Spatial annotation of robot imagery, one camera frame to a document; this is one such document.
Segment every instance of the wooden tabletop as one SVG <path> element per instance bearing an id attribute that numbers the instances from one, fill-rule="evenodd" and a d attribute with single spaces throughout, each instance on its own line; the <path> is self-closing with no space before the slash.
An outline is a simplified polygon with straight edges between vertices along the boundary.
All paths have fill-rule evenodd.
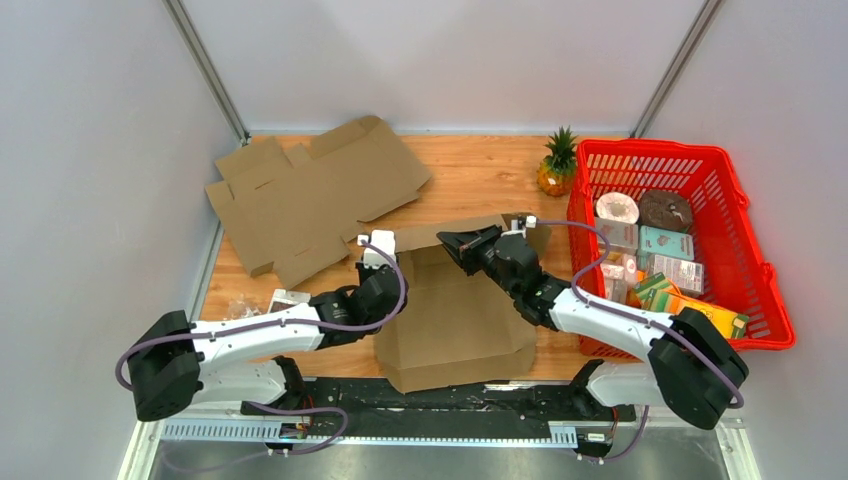
<path id="1" fill-rule="evenodd" d="M 310 137 L 276 138 L 288 148 L 306 143 Z M 421 198 L 369 223 L 369 231 L 515 211 L 534 212 L 544 219 L 565 219 L 568 196 L 551 198 L 536 186 L 536 170 L 547 151 L 545 137 L 413 135 L 402 138 L 430 168 L 433 178 L 420 190 Z M 353 254 L 346 260 L 316 274 L 297 290 L 317 294 L 357 283 L 354 262 L 362 249 L 353 242 L 350 249 Z M 542 266 L 555 276 L 571 279 L 564 227 L 554 227 Z M 225 234 L 200 318 L 220 321 L 227 317 L 230 303 L 240 298 L 264 312 L 276 288 L 282 286 L 272 273 L 257 278 L 247 275 Z M 537 333 L 536 362 L 522 379 L 570 379 L 589 358 L 578 352 L 576 335 L 545 328 L 538 328 Z M 341 347 L 286 355 L 297 361 L 305 376 L 381 376 L 372 337 Z"/>

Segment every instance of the red basket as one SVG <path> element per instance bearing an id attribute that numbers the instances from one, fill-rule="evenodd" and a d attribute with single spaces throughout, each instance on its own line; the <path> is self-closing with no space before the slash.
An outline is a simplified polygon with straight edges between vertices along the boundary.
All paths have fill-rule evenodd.
<path id="1" fill-rule="evenodd" d="M 637 202 L 647 190 L 676 192 L 692 206 L 695 261 L 704 264 L 700 297 L 750 317 L 746 338 L 729 340 L 737 351 L 785 350 L 795 344 L 774 267 L 763 261 L 748 221 L 748 197 L 739 186 L 723 149 L 662 140 L 585 140 L 577 148 L 577 176 L 568 202 L 568 219 L 594 226 L 594 203 L 608 192 Z M 600 257 L 598 239 L 569 227 L 571 266 L 577 271 Z M 604 295 L 600 267 L 580 287 Z M 595 339 L 580 337 L 584 355 L 631 358 Z"/>

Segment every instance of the flattened cardboard box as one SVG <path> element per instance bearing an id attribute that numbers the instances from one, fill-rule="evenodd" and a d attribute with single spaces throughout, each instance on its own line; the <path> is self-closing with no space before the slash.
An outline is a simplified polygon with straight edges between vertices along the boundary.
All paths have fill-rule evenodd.
<path id="1" fill-rule="evenodd" d="M 274 271 L 292 288 L 347 257 L 367 222 L 418 198 L 430 172 L 378 117 L 286 151 L 274 138 L 215 162 L 212 208 L 251 277 Z"/>
<path id="2" fill-rule="evenodd" d="M 409 298 L 404 311 L 374 338 L 377 361 L 402 393 L 526 375 L 536 354 L 536 330 L 485 273 L 468 277 L 437 232 L 500 225 L 516 214 L 491 215 L 395 232 Z M 528 229 L 541 258 L 550 229 Z"/>

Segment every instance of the metal corner post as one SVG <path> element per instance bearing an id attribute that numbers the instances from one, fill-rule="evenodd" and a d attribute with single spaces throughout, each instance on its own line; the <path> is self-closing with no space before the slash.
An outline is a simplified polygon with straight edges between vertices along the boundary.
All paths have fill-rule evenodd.
<path id="1" fill-rule="evenodd" d="M 218 72 L 215 71 L 215 66 L 212 64 L 212 60 L 209 58 L 206 49 L 203 47 L 203 42 L 200 41 L 200 36 L 191 22 L 191 17 L 185 5 L 183 5 L 182 0 L 162 0 L 162 3 L 165 5 L 168 13 L 171 14 L 174 24 L 180 31 L 183 40 L 185 40 L 192 57 L 197 62 L 197 67 L 209 85 L 209 90 L 212 91 L 215 101 L 218 102 L 224 118 L 227 119 L 230 128 L 233 129 L 233 133 L 238 137 L 241 144 L 246 145 L 250 138 L 250 132 L 247 131 L 244 122 L 242 122 L 236 110 L 235 104 L 233 104 L 232 99 L 227 94 L 226 88 L 224 88 L 224 84 L 221 82 L 221 78 L 218 76 Z"/>
<path id="2" fill-rule="evenodd" d="M 657 113 L 659 113 L 662 108 L 665 99 L 668 97 L 668 94 L 671 92 L 671 89 L 680 77 L 681 72 L 683 72 L 683 69 L 686 68 L 686 64 L 689 62 L 689 59 L 692 58 L 692 54 L 695 52 L 695 49 L 698 47 L 698 44 L 707 32 L 707 29 L 709 29 L 712 20 L 715 18 L 716 12 L 723 2 L 724 0 L 704 1 L 704 4 L 698 11 L 698 14 L 695 16 L 695 20 L 692 22 L 692 26 L 689 27 L 689 31 L 686 32 L 686 36 L 683 37 L 683 42 L 680 44 L 680 47 L 674 54 L 674 58 L 672 58 L 671 63 L 668 65 L 662 80 L 660 80 L 659 85 L 657 85 L 657 89 L 651 96 L 651 100 L 648 102 L 648 105 L 639 117 L 636 127 L 630 133 L 631 138 L 644 137 L 648 132 L 648 129 L 651 128 L 654 118 L 656 118 Z"/>

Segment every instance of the white wall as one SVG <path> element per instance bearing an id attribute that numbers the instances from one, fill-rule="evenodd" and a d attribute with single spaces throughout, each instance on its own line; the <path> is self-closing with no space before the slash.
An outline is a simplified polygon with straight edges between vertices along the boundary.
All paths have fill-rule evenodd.
<path id="1" fill-rule="evenodd" d="M 158 1 L 0 5 L 0 477 L 115 478 L 112 376 L 184 308 L 235 139 Z"/>
<path id="2" fill-rule="evenodd" d="M 650 132 L 729 150 L 781 274 L 797 346 L 744 356 L 769 480 L 844 478 L 848 465 L 846 27 L 840 0 L 728 0 Z"/>
<path id="3" fill-rule="evenodd" d="M 703 0 L 186 0 L 250 130 L 629 131 Z"/>

